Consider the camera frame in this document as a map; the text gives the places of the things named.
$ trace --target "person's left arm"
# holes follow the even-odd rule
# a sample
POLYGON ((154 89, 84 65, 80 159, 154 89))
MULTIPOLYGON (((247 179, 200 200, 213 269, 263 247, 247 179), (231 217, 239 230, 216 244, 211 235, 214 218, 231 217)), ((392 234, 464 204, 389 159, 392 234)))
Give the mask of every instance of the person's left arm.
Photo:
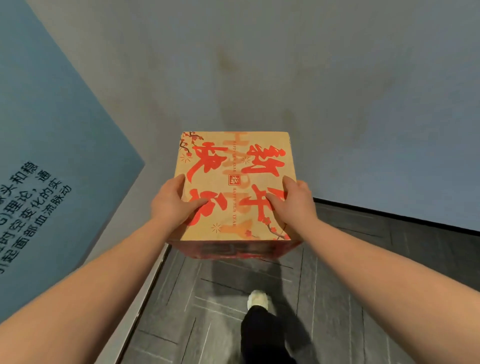
POLYGON ((140 229, 0 325, 3 363, 93 363, 134 300, 171 232, 207 200, 183 202, 167 181, 140 229))

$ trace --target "starburst design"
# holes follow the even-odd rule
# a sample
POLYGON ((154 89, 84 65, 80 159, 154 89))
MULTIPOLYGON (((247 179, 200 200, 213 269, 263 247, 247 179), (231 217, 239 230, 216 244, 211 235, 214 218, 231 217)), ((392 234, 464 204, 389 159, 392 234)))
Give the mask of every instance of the starburst design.
POLYGON ((188 163, 188 162, 190 162, 190 161, 192 160, 192 157, 189 157, 189 156, 186 156, 185 154, 182 154, 182 155, 180 156, 180 160, 181 160, 182 162, 184 162, 184 163, 188 163))
POLYGON ((222 225, 220 224, 213 224, 212 225, 212 232, 220 232, 222 230, 222 225))
POLYGON ((250 163, 250 156, 243 157, 240 161, 242 163, 249 164, 250 163))

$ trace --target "cardboard box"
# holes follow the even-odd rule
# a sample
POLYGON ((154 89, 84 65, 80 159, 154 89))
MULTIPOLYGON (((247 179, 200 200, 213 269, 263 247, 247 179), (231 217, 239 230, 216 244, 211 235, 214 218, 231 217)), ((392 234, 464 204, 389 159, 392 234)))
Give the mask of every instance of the cardboard box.
POLYGON ((267 192, 284 199, 295 179, 284 132, 184 132, 175 176, 184 201, 210 199, 168 242, 193 258, 277 258, 301 243, 273 211, 267 192))

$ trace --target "black pants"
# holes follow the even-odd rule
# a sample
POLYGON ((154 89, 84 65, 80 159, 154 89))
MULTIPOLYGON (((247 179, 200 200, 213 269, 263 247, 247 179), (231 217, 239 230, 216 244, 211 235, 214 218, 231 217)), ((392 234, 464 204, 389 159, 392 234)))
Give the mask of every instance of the black pants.
POLYGON ((241 353, 246 364, 296 364, 285 348, 279 318, 252 306, 241 323, 241 353))

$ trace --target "foot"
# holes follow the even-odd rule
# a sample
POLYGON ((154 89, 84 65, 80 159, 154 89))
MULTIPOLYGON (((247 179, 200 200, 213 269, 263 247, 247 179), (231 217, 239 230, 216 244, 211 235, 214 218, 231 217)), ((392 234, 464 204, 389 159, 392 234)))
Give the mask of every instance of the foot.
POLYGON ((250 310, 252 306, 261 306, 265 310, 268 310, 268 296, 263 291, 254 290, 248 296, 247 309, 250 310))

